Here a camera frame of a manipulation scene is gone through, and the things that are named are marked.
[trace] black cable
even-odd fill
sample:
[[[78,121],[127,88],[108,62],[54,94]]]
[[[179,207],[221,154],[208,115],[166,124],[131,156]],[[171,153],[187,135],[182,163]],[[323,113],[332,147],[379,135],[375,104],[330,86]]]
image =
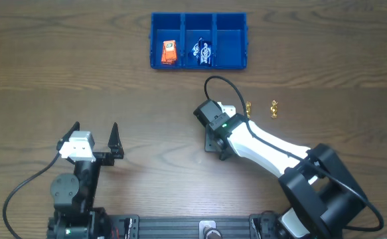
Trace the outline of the black cable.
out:
[[[54,156],[54,159],[44,168],[42,169],[41,171],[39,171],[38,173],[34,174],[33,176],[29,177],[27,180],[23,181],[22,183],[20,183],[17,187],[15,187],[15,189],[13,189],[13,191],[10,192],[9,196],[7,196],[6,200],[5,200],[5,204],[3,205],[3,220],[5,222],[5,225],[7,227],[7,229],[9,230],[9,232],[16,238],[16,239],[22,239],[20,236],[18,236],[18,234],[13,230],[13,228],[11,227],[11,225],[9,224],[9,221],[7,220],[7,206],[9,205],[9,201],[11,200],[11,198],[13,197],[13,195],[15,195],[15,193],[21,189],[23,186],[25,186],[27,183],[31,182],[33,179],[35,179],[36,177],[40,176],[41,174],[43,174],[45,171],[47,171],[49,168],[51,168],[54,163],[58,160],[60,156],[60,153],[57,153],[56,156]]]
[[[251,127],[249,126],[249,119],[246,117],[247,113],[246,113],[246,105],[245,105],[245,101],[244,101],[244,98],[242,96],[242,94],[240,93],[239,89],[233,84],[231,83],[231,81],[225,79],[224,77],[222,76],[210,76],[208,77],[208,79],[205,80],[205,84],[204,84],[204,91],[205,91],[205,96],[206,98],[209,100],[209,95],[208,95],[208,90],[206,89],[206,85],[208,84],[208,82],[214,78],[217,78],[217,79],[220,79],[220,80],[223,80],[225,81],[226,83],[228,83],[229,85],[231,85],[231,87],[234,89],[234,91],[237,93],[237,95],[239,96],[239,99],[240,99],[240,103],[242,104],[242,107],[243,107],[243,110],[244,110],[244,116],[246,118],[246,121],[245,121],[245,124],[246,124],[246,127],[248,128],[248,131],[250,132],[250,134],[252,135],[252,137],[256,138],[258,141],[264,143],[265,145],[268,145],[270,147],[272,147],[273,149],[279,151],[279,152],[282,152],[284,154],[286,154],[288,157],[292,157],[294,159],[298,159],[300,160],[301,162],[304,162],[306,165],[308,165],[310,168],[312,168],[314,171],[326,176],[327,178],[329,178],[330,180],[332,180],[332,182],[338,184],[339,186],[341,186],[342,188],[346,189],[347,191],[349,191],[350,193],[352,193],[353,195],[355,195],[358,199],[360,199],[366,206],[369,207],[369,209],[374,213],[374,215],[378,218],[378,221],[379,221],[379,225],[378,226],[375,226],[375,227],[372,227],[372,228],[363,228],[363,227],[356,227],[356,226],[345,226],[344,229],[347,229],[347,230],[356,230],[356,231],[361,231],[361,232],[377,232],[379,230],[381,230],[383,227],[384,227],[384,218],[382,217],[381,213],[378,211],[378,209],[367,199],[365,199],[363,196],[361,196],[358,192],[356,192],[354,189],[350,188],[349,186],[345,185],[344,183],[340,182],[338,179],[334,178],[334,176],[332,176],[330,173],[320,169],[319,167],[315,166],[314,164],[310,163],[308,160],[304,160],[290,152],[287,152],[285,150],[282,150],[280,149],[279,147],[263,140],[262,138],[258,137],[252,130],[251,130]]]

